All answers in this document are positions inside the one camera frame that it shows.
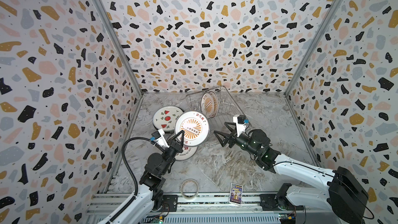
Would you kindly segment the watermelon pattern plate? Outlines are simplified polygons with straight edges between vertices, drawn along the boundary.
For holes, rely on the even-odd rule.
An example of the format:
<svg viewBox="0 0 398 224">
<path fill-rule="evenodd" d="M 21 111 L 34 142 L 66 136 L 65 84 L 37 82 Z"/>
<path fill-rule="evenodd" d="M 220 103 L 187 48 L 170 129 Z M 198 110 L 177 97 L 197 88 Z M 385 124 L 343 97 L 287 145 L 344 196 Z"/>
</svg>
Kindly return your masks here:
<svg viewBox="0 0 398 224">
<path fill-rule="evenodd" d="M 159 109 L 153 116 L 153 125 L 156 130 L 163 129 L 165 133 L 174 131 L 174 127 L 183 110 L 176 106 L 166 106 Z"/>
</svg>

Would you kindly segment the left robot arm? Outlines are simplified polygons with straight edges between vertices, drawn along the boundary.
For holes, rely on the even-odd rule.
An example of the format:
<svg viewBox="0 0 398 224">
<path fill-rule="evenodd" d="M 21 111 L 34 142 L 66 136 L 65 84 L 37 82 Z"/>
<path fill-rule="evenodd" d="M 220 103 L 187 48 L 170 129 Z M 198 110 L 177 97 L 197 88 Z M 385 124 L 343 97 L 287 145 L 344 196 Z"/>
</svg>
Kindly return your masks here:
<svg viewBox="0 0 398 224">
<path fill-rule="evenodd" d="M 177 154 L 183 152 L 185 131 L 179 131 L 166 140 L 161 130 L 152 134 L 152 138 L 134 137 L 125 141 L 121 148 L 122 160 L 134 183 L 134 192 L 128 196 L 110 215 L 105 217 L 102 224 L 139 224 L 150 212 L 163 209 L 162 187 L 163 177 L 169 173 L 176 161 Z M 130 168 L 125 150 L 132 141 L 143 140 L 153 144 L 160 153 L 152 153 L 145 165 L 145 171 L 137 180 Z"/>
</svg>

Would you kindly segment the orange sunburst plate front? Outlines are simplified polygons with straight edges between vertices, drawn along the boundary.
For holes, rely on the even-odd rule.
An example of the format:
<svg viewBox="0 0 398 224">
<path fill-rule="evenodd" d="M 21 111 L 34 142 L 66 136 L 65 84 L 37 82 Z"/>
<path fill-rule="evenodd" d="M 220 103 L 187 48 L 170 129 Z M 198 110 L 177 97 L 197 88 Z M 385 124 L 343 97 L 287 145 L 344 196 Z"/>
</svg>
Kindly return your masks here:
<svg viewBox="0 0 398 224">
<path fill-rule="evenodd" d="M 207 117 L 197 111 L 184 112 L 179 116 L 174 127 L 174 133 L 184 130 L 184 145 L 197 147 L 204 143 L 210 134 Z"/>
</svg>

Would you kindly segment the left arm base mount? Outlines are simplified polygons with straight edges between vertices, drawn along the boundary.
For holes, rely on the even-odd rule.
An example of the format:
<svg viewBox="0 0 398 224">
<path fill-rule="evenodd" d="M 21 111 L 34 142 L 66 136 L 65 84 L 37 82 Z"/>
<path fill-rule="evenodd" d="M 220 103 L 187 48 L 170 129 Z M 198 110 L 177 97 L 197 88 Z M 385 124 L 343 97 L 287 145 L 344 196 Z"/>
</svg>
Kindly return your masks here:
<svg viewBox="0 0 398 224">
<path fill-rule="evenodd" d="M 166 194 L 164 195 L 163 190 L 154 192 L 152 196 L 154 203 L 153 211 L 162 210 L 164 212 L 176 212 L 178 204 L 177 194 Z"/>
</svg>

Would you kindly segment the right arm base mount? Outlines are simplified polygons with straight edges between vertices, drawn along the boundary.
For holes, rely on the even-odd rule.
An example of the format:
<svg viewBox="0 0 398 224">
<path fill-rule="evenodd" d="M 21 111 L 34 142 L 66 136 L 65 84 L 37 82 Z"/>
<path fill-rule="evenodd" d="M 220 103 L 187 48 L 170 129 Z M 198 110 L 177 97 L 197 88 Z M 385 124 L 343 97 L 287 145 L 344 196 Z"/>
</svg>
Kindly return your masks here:
<svg viewBox="0 0 398 224">
<path fill-rule="evenodd" d="M 260 194 L 260 206 L 263 211 L 293 211 L 298 207 L 298 210 L 304 210 L 302 205 L 294 205 L 289 202 L 287 198 L 287 190 L 292 184 L 284 183 L 279 191 L 275 194 Z"/>
</svg>

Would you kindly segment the red character white plate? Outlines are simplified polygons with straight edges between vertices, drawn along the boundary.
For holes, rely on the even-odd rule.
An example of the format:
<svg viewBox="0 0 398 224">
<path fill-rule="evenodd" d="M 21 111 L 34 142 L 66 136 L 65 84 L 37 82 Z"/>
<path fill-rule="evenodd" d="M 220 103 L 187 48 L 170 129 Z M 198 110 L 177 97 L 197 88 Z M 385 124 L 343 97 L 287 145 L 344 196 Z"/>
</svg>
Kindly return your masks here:
<svg viewBox="0 0 398 224">
<path fill-rule="evenodd" d="M 174 135 L 171 135 L 170 137 L 167 138 L 167 143 L 170 145 L 171 140 L 173 139 Z M 188 147 L 188 146 L 184 146 L 183 150 L 181 153 L 178 153 L 175 156 L 176 161 L 185 161 L 188 160 L 190 158 L 192 158 L 196 152 L 198 150 L 198 147 Z"/>
</svg>

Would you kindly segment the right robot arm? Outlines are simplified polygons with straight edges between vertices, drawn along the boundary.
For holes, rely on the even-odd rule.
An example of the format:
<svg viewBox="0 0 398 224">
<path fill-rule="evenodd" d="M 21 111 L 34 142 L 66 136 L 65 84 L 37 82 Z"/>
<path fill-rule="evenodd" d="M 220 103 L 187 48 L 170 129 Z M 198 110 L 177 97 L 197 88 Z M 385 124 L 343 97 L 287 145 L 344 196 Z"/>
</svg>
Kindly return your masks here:
<svg viewBox="0 0 398 224">
<path fill-rule="evenodd" d="M 272 149 L 271 140 L 261 129 L 246 133 L 231 125 L 230 122 L 225 124 L 228 133 L 214 132 L 222 147 L 238 146 L 253 155 L 262 170 L 289 176 L 307 184 L 307 187 L 282 184 L 274 199 L 266 200 L 264 206 L 286 210 L 295 206 L 308 206 L 331 211 L 349 224 L 362 222 L 369 195 L 349 170 L 343 167 L 325 169 L 292 159 Z"/>
</svg>

